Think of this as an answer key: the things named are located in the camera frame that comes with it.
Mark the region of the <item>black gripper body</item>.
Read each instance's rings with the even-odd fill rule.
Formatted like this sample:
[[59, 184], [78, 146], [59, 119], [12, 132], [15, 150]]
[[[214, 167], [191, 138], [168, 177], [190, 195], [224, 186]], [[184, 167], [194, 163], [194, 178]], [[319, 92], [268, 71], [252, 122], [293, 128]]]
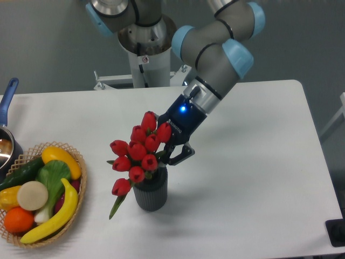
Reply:
[[189, 141], [190, 136], [206, 119], [206, 114], [200, 111], [184, 95], [180, 95], [165, 112], [167, 123], [172, 130], [169, 145], [182, 145]]

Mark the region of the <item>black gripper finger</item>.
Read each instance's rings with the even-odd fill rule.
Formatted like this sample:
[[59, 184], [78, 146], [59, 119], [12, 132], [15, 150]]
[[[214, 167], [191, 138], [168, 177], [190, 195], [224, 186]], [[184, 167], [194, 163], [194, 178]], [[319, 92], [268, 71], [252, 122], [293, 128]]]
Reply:
[[175, 157], [171, 157], [173, 151], [175, 150], [174, 145], [166, 145], [164, 147], [165, 153], [161, 156], [161, 164], [176, 166], [179, 163], [183, 162], [184, 160], [190, 158], [195, 154], [195, 150], [190, 146], [189, 142], [187, 141], [181, 149], [180, 154], [176, 155]]
[[167, 122], [167, 114], [166, 113], [163, 115], [155, 114], [155, 118], [156, 118], [158, 127], [160, 127], [163, 123]]

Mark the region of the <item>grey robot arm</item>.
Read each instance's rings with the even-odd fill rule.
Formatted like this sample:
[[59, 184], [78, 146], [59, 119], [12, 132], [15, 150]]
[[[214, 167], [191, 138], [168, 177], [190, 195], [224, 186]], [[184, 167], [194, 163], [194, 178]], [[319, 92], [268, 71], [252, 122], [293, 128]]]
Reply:
[[210, 1], [215, 20], [197, 29], [177, 28], [162, 13], [161, 1], [89, 1], [86, 11], [105, 35], [117, 34], [127, 52], [136, 88], [170, 85], [170, 55], [195, 69], [197, 76], [159, 116], [172, 137], [159, 158], [160, 166], [176, 165], [194, 154], [189, 138], [208, 114], [253, 65], [242, 41], [265, 26], [263, 9], [254, 2]]

